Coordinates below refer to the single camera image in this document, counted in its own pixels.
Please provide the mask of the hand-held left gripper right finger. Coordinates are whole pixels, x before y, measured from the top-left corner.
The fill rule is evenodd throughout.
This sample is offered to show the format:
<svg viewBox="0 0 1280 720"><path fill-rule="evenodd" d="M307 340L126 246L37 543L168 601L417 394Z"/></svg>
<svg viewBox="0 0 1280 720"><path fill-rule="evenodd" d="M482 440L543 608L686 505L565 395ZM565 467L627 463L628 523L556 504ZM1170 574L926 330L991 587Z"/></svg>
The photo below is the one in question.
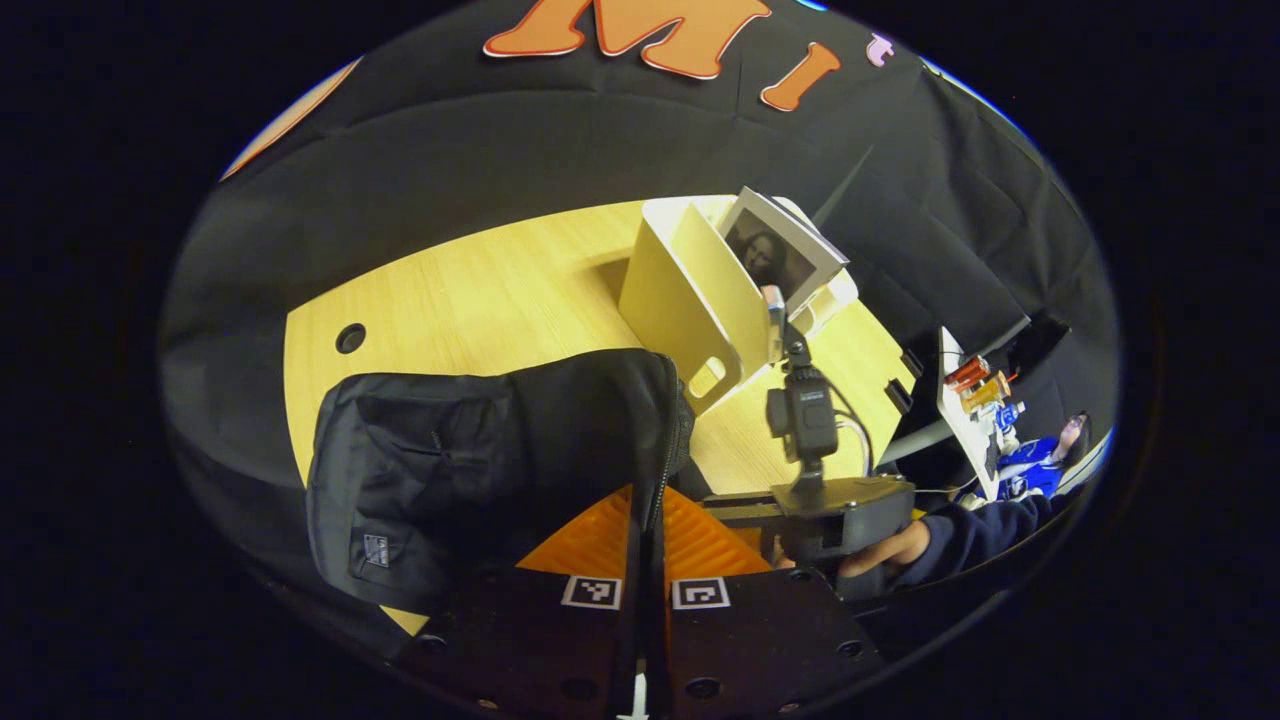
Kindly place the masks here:
<svg viewBox="0 0 1280 720"><path fill-rule="evenodd" d="M728 528L700 501L666 491L655 717L803 717L886 669L827 575L794 560L776 566L778 524Z"/></svg>

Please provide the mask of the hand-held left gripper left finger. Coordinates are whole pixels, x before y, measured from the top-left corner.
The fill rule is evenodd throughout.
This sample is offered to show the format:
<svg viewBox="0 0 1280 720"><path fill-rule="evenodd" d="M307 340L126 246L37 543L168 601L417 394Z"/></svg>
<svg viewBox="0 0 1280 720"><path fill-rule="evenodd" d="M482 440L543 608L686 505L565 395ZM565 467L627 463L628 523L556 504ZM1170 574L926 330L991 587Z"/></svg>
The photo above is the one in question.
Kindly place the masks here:
<svg viewBox="0 0 1280 720"><path fill-rule="evenodd" d="M463 583L396 656L396 669L475 717L628 715L643 597L636 514L625 487L522 561Z"/></svg>

